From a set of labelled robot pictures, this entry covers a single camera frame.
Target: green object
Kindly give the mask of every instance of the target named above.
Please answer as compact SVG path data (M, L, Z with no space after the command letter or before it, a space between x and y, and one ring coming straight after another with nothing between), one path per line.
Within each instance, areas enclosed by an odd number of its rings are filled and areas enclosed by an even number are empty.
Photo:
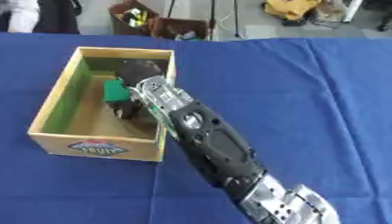
M105 102L127 101L130 98L130 91L123 87L122 80L105 80L103 86L103 100Z

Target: robotic arm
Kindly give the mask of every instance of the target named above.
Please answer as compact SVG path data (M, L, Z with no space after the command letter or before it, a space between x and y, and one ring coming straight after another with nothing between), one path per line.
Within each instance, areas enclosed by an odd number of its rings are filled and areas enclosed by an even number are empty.
M177 140L192 165L260 224L339 224L339 216L304 185L286 190L255 161L255 151L219 115L160 75L129 87Z

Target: cardboard box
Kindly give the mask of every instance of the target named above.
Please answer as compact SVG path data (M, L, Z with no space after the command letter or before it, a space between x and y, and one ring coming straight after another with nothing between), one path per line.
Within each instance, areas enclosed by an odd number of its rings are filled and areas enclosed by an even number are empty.
M167 60L174 84L173 51L78 47L29 128L31 138L51 154L162 161L165 128L147 112L120 120L103 101L103 82L130 59Z

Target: wooden crate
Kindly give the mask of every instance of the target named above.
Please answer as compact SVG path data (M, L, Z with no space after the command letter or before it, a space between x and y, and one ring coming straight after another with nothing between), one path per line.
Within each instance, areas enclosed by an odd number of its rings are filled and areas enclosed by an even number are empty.
M151 36L154 38L175 39L176 35L169 32L169 26L182 35L189 31L194 31L196 36L200 39L206 39L208 35L208 24L204 20L157 17L152 23L153 28Z
M103 82L129 59L167 60L174 84L173 51L78 47L29 128L31 138L51 154L162 161L165 128L147 112L117 119L103 101Z
M140 27L131 27L129 24L125 23L120 19L120 16L127 10L132 8L138 8L142 11L147 11L147 22ZM152 32L154 18L158 18L154 10L148 8L142 3L136 0L125 1L124 3L117 3L108 9L110 14L113 30L115 35L143 35L150 36Z

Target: blue tablecloth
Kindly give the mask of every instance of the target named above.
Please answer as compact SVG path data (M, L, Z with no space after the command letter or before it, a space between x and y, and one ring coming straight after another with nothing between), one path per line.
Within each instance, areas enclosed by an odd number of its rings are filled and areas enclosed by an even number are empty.
M392 41L0 34L0 223L248 223L169 139L162 164L46 154L26 131L76 46L175 49L178 86L343 223L392 221Z

